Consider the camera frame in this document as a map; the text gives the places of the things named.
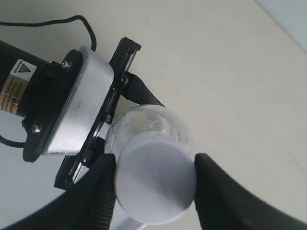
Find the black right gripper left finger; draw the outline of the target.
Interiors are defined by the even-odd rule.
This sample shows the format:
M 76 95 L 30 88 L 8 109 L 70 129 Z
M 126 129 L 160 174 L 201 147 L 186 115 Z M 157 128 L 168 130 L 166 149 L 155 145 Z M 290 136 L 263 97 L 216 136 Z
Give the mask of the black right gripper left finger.
M 103 154 L 68 191 L 9 230 L 107 230 L 116 196 L 116 158 Z

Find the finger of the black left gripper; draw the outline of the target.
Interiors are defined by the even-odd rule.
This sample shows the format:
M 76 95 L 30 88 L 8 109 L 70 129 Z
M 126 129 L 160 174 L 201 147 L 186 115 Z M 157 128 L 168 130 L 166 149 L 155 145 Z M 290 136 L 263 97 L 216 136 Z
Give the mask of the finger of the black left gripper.
M 121 93 L 127 100 L 139 105 L 159 105 L 164 106 L 147 88 L 145 83 L 135 74 L 125 73 L 128 83 Z

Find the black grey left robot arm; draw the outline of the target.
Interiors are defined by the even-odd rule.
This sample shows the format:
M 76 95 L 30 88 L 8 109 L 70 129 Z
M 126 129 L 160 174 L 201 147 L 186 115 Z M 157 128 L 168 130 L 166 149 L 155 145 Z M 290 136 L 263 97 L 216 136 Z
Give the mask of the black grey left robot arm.
M 22 117 L 27 133 L 24 142 L 2 138 L 1 143 L 22 148 L 26 162 L 42 155 L 64 156 L 54 186 L 68 190 L 80 169 L 91 167 L 104 153 L 99 132 L 112 122 L 121 96 L 136 104 L 159 104 L 129 72 L 140 49 L 124 37 L 110 61 L 82 46 L 57 63 L 1 42 L 0 108 Z

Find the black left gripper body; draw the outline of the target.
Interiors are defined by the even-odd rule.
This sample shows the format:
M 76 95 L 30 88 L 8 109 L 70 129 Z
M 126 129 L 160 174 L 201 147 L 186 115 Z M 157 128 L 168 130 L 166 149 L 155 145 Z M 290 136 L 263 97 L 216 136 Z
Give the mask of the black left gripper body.
M 98 137 L 98 133 L 103 124 L 113 121 L 119 98 L 129 83 L 129 67 L 141 47 L 127 37 L 120 40 L 109 63 L 114 71 L 111 88 L 80 152 L 75 156 L 64 157 L 55 177 L 55 188 L 68 190 L 76 182 L 82 167 L 90 168 L 101 155 L 99 148 L 105 141 Z

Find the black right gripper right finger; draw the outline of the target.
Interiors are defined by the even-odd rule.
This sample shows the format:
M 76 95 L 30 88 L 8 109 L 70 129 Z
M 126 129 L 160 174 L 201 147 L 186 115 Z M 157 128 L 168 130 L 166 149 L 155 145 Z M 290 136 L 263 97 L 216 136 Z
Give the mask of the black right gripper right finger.
M 306 223 L 291 217 L 236 182 L 208 154 L 194 161 L 197 191 L 194 198 L 203 230 L 305 230 Z

